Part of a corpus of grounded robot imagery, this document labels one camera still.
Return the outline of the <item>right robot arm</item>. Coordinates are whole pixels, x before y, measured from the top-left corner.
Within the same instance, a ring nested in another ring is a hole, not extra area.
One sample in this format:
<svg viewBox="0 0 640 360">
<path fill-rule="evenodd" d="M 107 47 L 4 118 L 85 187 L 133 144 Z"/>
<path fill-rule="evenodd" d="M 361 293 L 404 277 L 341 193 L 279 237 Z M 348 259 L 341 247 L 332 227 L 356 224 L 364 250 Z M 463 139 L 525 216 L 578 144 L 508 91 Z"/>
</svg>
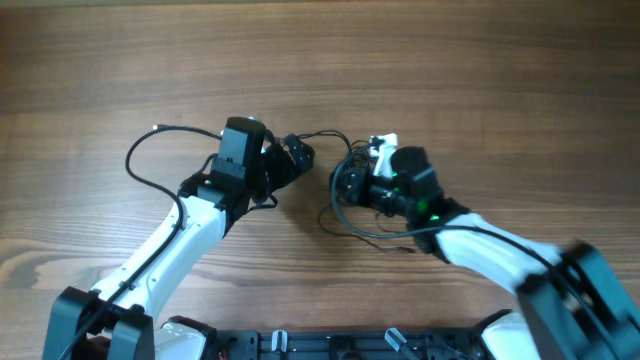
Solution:
<svg viewBox="0 0 640 360">
<path fill-rule="evenodd" d="M 605 257 L 578 242 L 568 249 L 539 243 L 491 225 L 445 196 L 420 147 L 363 146 L 336 167 L 333 211 L 353 233 L 343 204 L 402 216 L 402 236 L 426 254 L 474 271 L 511 293 L 519 304 L 489 322 L 481 338 L 496 359 L 636 359 L 639 308 Z"/>
</svg>

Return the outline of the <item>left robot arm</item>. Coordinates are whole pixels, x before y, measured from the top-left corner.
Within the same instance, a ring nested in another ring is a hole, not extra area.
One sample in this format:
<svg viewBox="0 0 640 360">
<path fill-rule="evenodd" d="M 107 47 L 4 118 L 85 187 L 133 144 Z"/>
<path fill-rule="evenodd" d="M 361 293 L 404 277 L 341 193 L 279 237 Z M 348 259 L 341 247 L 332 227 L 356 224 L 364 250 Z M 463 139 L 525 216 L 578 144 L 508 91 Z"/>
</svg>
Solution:
<svg viewBox="0 0 640 360">
<path fill-rule="evenodd" d="M 313 167 L 315 152 L 290 134 L 277 139 L 261 122 L 231 117 L 220 146 L 177 191 L 143 245 L 90 290 L 66 288 L 54 301 L 46 359 L 215 359 L 215 328 L 175 316 L 155 324 L 194 264 L 248 212 L 274 208 L 273 195 Z"/>
</svg>

